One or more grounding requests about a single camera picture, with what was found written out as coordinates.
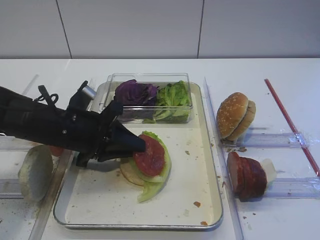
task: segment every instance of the metal tray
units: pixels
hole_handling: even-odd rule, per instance
[[[194,83],[190,88],[194,109],[188,123],[125,124],[137,135],[152,131],[166,144],[172,169],[164,189],[150,201],[138,203],[142,189],[125,180],[116,160],[89,162],[87,169],[73,162],[54,203],[53,216],[60,225],[78,230],[166,231],[207,231],[220,225],[223,205],[201,91]],[[104,89],[99,86],[93,111],[99,112]]]

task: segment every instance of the top bun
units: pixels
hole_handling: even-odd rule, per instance
[[[256,115],[256,104],[241,92],[228,96],[217,111],[217,127],[222,139],[235,141],[251,125]]]

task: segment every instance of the purple cabbage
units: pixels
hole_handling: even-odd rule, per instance
[[[138,83],[132,79],[115,89],[113,99],[124,106],[155,106],[157,90],[152,84]]]

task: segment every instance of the table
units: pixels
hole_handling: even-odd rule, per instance
[[[92,79],[96,87],[112,73],[188,73],[191,82],[203,86],[206,78],[210,93],[216,102],[238,89],[254,94],[252,85],[268,78],[299,130],[312,142],[310,151],[320,164],[320,129],[317,125],[320,113],[320,59],[3,59],[0,60],[0,83],[3,87],[22,93],[36,77],[35,86],[44,84],[50,93],[58,93],[57,106],[65,108],[69,98],[80,84]],[[36,87],[28,97],[39,96]],[[289,127],[279,124],[283,131]],[[217,174],[219,163],[215,157]],[[61,240],[160,240],[160,239],[235,239],[230,230],[232,224],[228,201],[224,197],[224,219],[221,226],[211,232],[74,232],[63,229],[50,215],[42,239]],[[238,202],[238,210],[246,240],[302,239],[318,235],[318,199],[263,199],[259,202]]]

